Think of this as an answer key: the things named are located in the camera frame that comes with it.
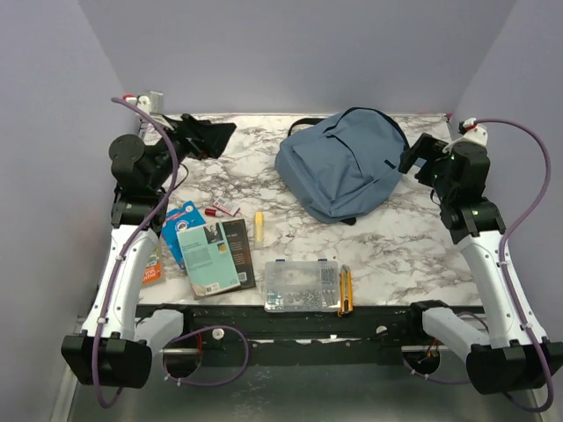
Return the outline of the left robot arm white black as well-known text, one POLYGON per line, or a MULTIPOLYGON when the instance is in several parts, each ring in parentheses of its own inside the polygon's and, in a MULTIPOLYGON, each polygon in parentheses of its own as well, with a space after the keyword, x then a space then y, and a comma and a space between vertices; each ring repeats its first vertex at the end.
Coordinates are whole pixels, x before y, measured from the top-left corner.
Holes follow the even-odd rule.
POLYGON ((165 181, 187 157, 218 158, 237 127, 189 114, 166 123, 165 136, 153 145, 121 135, 109 147, 116 186, 106 266, 82 328, 62 341, 62 357, 83 385, 140 389, 157 352, 194 340, 194 324, 178 310, 161 307, 136 317, 142 278, 164 227, 165 181))

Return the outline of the orange treehouse book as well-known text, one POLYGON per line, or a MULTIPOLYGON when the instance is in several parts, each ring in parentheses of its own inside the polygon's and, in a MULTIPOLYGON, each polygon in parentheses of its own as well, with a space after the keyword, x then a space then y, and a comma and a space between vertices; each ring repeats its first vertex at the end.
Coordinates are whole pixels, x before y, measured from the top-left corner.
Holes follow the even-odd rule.
POLYGON ((165 282, 165 271, 162 263, 162 251, 161 247, 157 246, 147 260, 143 274, 143 287, 163 282, 165 282))

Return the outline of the clear plastic screw box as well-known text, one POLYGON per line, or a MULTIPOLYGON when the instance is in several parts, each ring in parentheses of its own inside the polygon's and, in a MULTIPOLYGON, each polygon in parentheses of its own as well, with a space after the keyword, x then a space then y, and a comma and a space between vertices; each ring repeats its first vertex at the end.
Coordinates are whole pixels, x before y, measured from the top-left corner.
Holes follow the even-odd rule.
POLYGON ((276 259, 265 264, 267 312, 331 312, 340 309, 338 263, 276 259))

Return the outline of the yellow highlighter marker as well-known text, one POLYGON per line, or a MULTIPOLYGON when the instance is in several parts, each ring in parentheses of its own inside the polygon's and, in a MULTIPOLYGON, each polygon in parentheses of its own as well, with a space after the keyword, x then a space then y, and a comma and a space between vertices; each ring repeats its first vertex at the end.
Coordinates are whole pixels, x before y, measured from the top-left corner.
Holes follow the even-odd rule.
POLYGON ((254 245, 260 248, 264 243, 264 215, 258 211, 254 216, 254 245))

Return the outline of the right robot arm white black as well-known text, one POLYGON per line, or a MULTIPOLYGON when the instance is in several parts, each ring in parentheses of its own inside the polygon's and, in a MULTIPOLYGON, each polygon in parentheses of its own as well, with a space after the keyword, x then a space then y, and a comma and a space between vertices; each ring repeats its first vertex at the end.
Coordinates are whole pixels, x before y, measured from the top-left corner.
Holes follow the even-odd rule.
POLYGON ((538 389, 562 366, 562 344, 552 342, 531 310, 508 246, 499 209, 483 192, 490 160, 476 142, 447 144, 424 134, 400 158, 399 171, 423 164, 416 179, 433 189, 440 216, 476 283, 488 330, 479 331, 440 301, 416 302, 405 322, 417 345, 436 338, 464 364, 481 394, 538 389))

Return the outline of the blue student backpack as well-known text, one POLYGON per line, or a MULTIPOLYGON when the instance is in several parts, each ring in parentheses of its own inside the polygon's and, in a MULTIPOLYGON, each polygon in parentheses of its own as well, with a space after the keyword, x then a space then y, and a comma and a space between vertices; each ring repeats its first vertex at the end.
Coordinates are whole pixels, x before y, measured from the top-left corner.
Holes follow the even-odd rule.
POLYGON ((295 121, 274 167, 309 215, 352 226, 391 196, 401 180, 400 156, 409 148, 392 117, 352 107, 295 121))

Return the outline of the yellow utility knife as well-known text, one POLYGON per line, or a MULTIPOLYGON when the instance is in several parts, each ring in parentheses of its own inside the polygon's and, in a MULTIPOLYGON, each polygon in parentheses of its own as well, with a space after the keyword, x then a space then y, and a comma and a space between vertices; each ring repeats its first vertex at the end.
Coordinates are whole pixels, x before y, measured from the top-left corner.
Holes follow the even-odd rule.
POLYGON ((340 310, 339 317, 350 314, 354 309, 352 274, 350 267, 343 265, 340 269, 340 310))

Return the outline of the teal paperback book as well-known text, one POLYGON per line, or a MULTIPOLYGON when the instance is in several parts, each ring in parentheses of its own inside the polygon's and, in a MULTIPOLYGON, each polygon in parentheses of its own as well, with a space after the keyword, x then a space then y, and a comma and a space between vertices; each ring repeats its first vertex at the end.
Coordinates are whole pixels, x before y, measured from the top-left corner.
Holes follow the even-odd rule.
POLYGON ((222 294, 241 286, 220 222, 177 233, 186 273, 196 300, 222 294))

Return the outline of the black mounting base plate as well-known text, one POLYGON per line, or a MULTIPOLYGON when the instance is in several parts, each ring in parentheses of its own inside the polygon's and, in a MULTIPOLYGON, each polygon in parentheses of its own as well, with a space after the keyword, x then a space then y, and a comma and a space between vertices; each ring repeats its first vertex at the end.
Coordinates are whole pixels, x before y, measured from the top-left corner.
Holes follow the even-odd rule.
POLYGON ((399 365, 402 350, 420 350, 431 338, 421 313, 444 302, 410 306, 355 306, 347 316, 333 312, 268 313, 251 305, 171 305, 184 333, 212 325, 234 327, 222 339, 202 336, 205 367, 399 365))

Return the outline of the blue blister pack card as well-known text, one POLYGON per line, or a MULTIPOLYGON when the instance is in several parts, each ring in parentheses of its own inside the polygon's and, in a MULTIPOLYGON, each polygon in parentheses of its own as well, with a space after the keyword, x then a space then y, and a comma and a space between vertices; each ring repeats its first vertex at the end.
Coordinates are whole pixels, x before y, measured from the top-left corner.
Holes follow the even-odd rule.
POLYGON ((192 201, 185 202, 182 206, 172 209, 166 214, 162 228, 162 237, 181 271, 185 271, 185 263, 180 249, 178 233, 205 223, 199 209, 192 201))

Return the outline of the red white glue stick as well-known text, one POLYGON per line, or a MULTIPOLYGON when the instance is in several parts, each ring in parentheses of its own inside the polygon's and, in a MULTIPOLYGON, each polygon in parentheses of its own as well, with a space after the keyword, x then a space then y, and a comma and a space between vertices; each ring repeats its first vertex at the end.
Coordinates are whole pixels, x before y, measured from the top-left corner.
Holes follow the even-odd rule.
POLYGON ((214 217, 222 217, 224 216, 224 213, 221 210, 218 210, 216 208, 212 208, 212 207, 207 207, 204 210, 204 214, 208 215, 208 216, 214 216, 214 217))

